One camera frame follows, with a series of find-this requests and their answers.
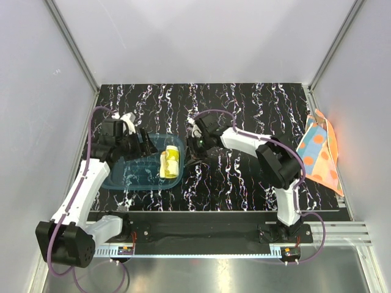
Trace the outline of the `blue transparent plastic bin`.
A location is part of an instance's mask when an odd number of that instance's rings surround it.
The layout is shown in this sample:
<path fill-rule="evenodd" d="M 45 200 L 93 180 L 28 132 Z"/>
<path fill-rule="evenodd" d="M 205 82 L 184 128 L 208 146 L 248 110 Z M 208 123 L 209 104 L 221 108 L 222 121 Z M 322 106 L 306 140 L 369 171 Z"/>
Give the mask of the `blue transparent plastic bin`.
<path fill-rule="evenodd" d="M 120 158 L 111 169 L 109 176 L 102 184 L 107 190 L 149 191 L 166 190 L 180 183 L 185 164 L 185 145 L 183 141 L 173 134 L 150 134 L 150 140 L 158 152 L 151 156 L 142 157 L 133 161 Z M 160 177 L 160 155 L 169 145 L 178 148 L 179 173 L 174 179 Z"/>

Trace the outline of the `yellow white patterned towel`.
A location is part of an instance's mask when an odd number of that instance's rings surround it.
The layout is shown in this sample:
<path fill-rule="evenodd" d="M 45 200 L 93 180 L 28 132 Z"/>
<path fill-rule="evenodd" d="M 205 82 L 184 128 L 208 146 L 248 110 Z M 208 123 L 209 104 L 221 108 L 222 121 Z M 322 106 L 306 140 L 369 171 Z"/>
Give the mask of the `yellow white patterned towel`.
<path fill-rule="evenodd" d="M 176 146 L 168 145 L 160 155 L 159 176 L 163 179 L 175 179 L 179 176 L 180 152 Z"/>

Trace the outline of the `orange blue dotted towel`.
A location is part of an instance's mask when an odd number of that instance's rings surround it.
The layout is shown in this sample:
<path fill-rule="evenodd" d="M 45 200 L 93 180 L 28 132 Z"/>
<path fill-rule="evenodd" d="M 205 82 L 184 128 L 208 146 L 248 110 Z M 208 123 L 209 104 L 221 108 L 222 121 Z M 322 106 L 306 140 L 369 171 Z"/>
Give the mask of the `orange blue dotted towel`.
<path fill-rule="evenodd" d="M 296 149 L 305 167 L 305 177 L 343 197 L 337 173 L 338 145 L 334 128 L 318 109 L 308 115 L 305 133 Z"/>

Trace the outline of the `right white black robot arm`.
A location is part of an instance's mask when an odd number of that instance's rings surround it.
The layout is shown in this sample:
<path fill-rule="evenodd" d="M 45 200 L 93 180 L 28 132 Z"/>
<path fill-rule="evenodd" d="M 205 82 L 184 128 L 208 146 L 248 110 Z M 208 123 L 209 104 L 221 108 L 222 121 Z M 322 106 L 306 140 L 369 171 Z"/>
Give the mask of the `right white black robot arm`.
<path fill-rule="evenodd" d="M 294 150 L 271 136 L 228 126 L 207 131 L 195 125 L 186 138 L 186 144 L 188 165 L 206 159 L 208 150 L 212 148 L 237 150 L 257 158 L 263 176 L 276 193 L 279 238 L 291 242 L 298 237 L 302 225 L 298 189 L 304 167 Z"/>

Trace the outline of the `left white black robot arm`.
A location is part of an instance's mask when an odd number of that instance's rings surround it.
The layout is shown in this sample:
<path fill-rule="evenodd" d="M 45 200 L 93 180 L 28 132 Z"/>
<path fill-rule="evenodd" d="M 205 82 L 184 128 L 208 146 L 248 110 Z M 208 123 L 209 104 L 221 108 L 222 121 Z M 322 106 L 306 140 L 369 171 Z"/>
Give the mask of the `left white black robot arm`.
<path fill-rule="evenodd" d="M 48 266 L 62 264 L 87 267 L 96 248 L 111 238 L 120 242 L 131 237 L 132 227 L 121 216 L 104 215 L 89 225 L 92 203 L 120 159 L 132 161 L 158 152 L 143 128 L 131 122 L 109 118 L 101 124 L 96 140 L 89 139 L 86 159 L 60 208 L 51 220 L 35 229 L 38 246 Z"/>

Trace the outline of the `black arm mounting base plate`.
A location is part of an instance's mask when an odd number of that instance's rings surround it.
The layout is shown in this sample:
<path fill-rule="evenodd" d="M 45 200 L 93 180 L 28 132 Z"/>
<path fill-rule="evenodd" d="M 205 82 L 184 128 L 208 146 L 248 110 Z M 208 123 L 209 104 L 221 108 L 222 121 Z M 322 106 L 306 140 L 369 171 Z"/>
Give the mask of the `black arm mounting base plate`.
<path fill-rule="evenodd" d="M 161 239 L 245 239 L 266 244 L 311 244 L 311 227 L 300 220 L 293 228 L 277 222 L 275 211 L 92 211 L 88 220 L 95 222 L 105 215 L 124 219 L 125 230 L 112 240 L 153 243 Z"/>

